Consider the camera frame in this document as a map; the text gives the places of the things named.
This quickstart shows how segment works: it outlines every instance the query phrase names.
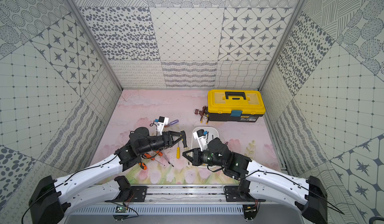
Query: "wavy line pattern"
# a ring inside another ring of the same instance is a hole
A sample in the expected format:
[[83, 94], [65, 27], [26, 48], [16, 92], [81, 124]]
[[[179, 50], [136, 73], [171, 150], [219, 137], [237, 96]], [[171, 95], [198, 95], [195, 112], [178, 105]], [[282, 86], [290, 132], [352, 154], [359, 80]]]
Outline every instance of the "wavy line pattern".
[[83, 169], [97, 148], [103, 127], [101, 119], [81, 99], [39, 160], [69, 173]]
[[162, 61], [167, 88], [214, 88], [217, 62]]
[[275, 123], [285, 160], [295, 176], [328, 161], [294, 99]]

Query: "blue latch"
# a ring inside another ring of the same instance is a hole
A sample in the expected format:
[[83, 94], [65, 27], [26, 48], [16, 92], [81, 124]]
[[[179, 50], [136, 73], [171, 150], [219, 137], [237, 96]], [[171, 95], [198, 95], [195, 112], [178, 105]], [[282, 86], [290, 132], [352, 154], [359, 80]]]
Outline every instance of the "blue latch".
[[231, 116], [240, 117], [243, 111], [232, 111]]

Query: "screwdriver handle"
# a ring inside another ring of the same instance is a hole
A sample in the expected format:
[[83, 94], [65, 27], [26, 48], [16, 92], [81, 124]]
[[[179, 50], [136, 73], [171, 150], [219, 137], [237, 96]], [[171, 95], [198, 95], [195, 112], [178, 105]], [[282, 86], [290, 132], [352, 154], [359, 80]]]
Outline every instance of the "screwdriver handle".
[[148, 153], [144, 153], [143, 155], [144, 155], [145, 158], [147, 158], [147, 159], [155, 160], [155, 158], [152, 158], [152, 156], [151, 156], [150, 154], [148, 154]]
[[139, 162], [139, 166], [140, 166], [141, 169], [143, 169], [143, 170], [146, 170], [146, 169], [147, 169], [147, 166], [146, 166], [144, 163], [142, 163], [142, 162]]
[[163, 153], [161, 153], [161, 151], [159, 151], [159, 150], [157, 150], [157, 151], [155, 151], [160, 157], [162, 157], [163, 156]]

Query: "wire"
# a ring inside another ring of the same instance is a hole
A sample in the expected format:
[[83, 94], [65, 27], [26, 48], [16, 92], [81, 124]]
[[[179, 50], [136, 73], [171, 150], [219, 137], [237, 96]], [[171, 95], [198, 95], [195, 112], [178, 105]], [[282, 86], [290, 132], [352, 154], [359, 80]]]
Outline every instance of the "wire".
[[68, 179], [66, 179], [64, 182], [60, 183], [58, 186], [53, 186], [51, 187], [48, 191], [46, 191], [43, 195], [41, 195], [39, 198], [37, 198], [29, 207], [28, 209], [24, 212], [23, 216], [22, 216], [22, 224], [24, 224], [23, 222], [23, 218], [24, 216], [26, 215], [26, 213], [29, 211], [29, 209], [31, 209], [31, 207], [38, 201], [40, 200], [40, 198], [42, 198], [43, 196], [45, 196], [46, 194], [48, 194], [51, 190], [55, 189], [55, 188], [58, 188], [59, 186], [63, 185], [64, 183], [66, 183], [71, 177], [73, 177], [75, 174], [81, 172], [81, 171], [85, 171], [85, 170], [88, 170], [88, 169], [92, 169], [92, 168], [96, 168], [96, 167], [100, 167], [102, 165], [105, 165], [105, 164], [108, 164], [110, 163], [111, 161], [113, 161], [118, 155], [115, 155], [115, 157], [113, 157], [111, 160], [109, 160], [108, 162], [104, 163], [104, 164], [100, 164], [100, 165], [96, 165], [96, 166], [92, 166], [92, 167], [88, 167], [88, 168], [85, 168], [83, 170], [80, 170], [80, 171], [77, 171], [75, 173], [73, 173], [70, 177], [68, 177]]
[[132, 197], [127, 201], [128, 202], [128, 204], [127, 204], [127, 207], [129, 206], [129, 203], [131, 202], [131, 200], [132, 200], [132, 198], [135, 196], [135, 193], [133, 193], [133, 195], [132, 195]]
[[158, 153], [156, 153], [156, 155], [154, 155], [154, 156], [151, 156], [151, 157], [148, 157], [148, 158], [146, 158], [146, 157], [143, 157], [143, 154], [141, 155], [141, 158], [142, 159], [151, 159], [151, 158], [154, 158], [155, 156], [157, 156], [158, 155]]
[[43, 195], [41, 195], [39, 198], [37, 198], [29, 207], [28, 207], [28, 209], [24, 212], [24, 214], [23, 214], [23, 216], [22, 216], [22, 224], [24, 224], [24, 222], [23, 222], [23, 219], [24, 219], [24, 217], [25, 217], [25, 215], [26, 215], [26, 213], [29, 211], [29, 209], [31, 209], [31, 207], [38, 201], [38, 200], [40, 200], [40, 198], [42, 198], [43, 196], [45, 196], [47, 193], [49, 193], [51, 190], [53, 190], [54, 188], [57, 188], [57, 187], [59, 187], [59, 186], [61, 186], [63, 183], [61, 183], [60, 185], [58, 185], [58, 186], [53, 186], [53, 187], [51, 187], [47, 192], [45, 192]]
[[127, 218], [123, 218], [124, 220], [125, 220], [125, 219], [128, 219], [128, 218], [132, 218], [132, 217], [139, 217], [139, 214], [137, 213], [137, 211], [135, 211], [133, 208], [127, 207], [127, 206], [124, 204], [124, 202], [123, 202], [123, 205], [122, 205], [122, 204], [118, 204], [118, 203], [113, 202], [113, 201], [105, 201], [105, 202], [109, 202], [109, 203], [113, 203], [113, 204], [118, 205], [118, 206], [122, 206], [122, 207], [124, 207], [126, 210], [131, 209], [131, 210], [134, 211], [134, 212], [136, 213], [136, 215], [137, 215], [137, 216], [130, 216], [130, 217], [127, 217]]
[[216, 170], [213, 171], [213, 170], [209, 169], [209, 166], [207, 165], [207, 169], [210, 170], [210, 171], [212, 171], [212, 172], [217, 172], [217, 171], [221, 171], [222, 169], [224, 169], [224, 167], [219, 168], [219, 169], [216, 169]]
[[[252, 172], [251, 174], [249, 174], [249, 175], [247, 175], [247, 176], [241, 178], [240, 181], [243, 180], [243, 179], [245, 179], [245, 178], [247, 178], [247, 177], [250, 176], [250, 175], [253, 175], [253, 174], [256, 173], [256, 172], [262, 172], [262, 173], [267, 173], [267, 174], [275, 174], [275, 175], [284, 177], [285, 179], [289, 180], [290, 182], [292, 182], [292, 183], [294, 183], [294, 184], [300, 186], [299, 184], [297, 184], [297, 183], [294, 182], [293, 180], [290, 180], [289, 178], [286, 178], [285, 176], [283, 176], [283, 175], [281, 175], [281, 174], [273, 173], [273, 172], [268, 172], [268, 171], [260, 171], [260, 170], [254, 171], [254, 172]], [[312, 194], [318, 196], [319, 198], [323, 199], [324, 201], [326, 201], [328, 204], [330, 204], [331, 206], [333, 206], [333, 207], [336, 208], [336, 209], [333, 209], [332, 207], [327, 206], [328, 208], [331, 208], [332, 210], [337, 211], [338, 213], [341, 213], [341, 214], [345, 215], [344, 212], [342, 212], [339, 208], [335, 207], [332, 203], [330, 203], [330, 202], [327, 201], [326, 199], [322, 198], [322, 197], [319, 196], [318, 194], [316, 194], [316, 193], [314, 193], [314, 192], [308, 190], [307, 188], [305, 188], [305, 187], [303, 187], [303, 186], [301, 186], [301, 188], [303, 188], [304, 190], [307, 190], [308, 192], [310, 192], [310, 193], [312, 193]]]

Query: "polka dot pattern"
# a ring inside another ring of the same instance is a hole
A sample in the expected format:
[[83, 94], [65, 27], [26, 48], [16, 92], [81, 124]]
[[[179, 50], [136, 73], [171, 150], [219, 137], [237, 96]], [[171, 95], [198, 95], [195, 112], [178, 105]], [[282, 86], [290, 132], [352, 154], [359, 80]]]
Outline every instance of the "polka dot pattern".
[[334, 39], [304, 12], [294, 26], [276, 65], [293, 96], [329, 51]]
[[109, 60], [159, 60], [149, 8], [80, 7]]
[[23, 155], [6, 147], [0, 150], [0, 180], [2, 187], [0, 189], [0, 209], [7, 203], [9, 197], [22, 183], [24, 177], [28, 174], [35, 159]]

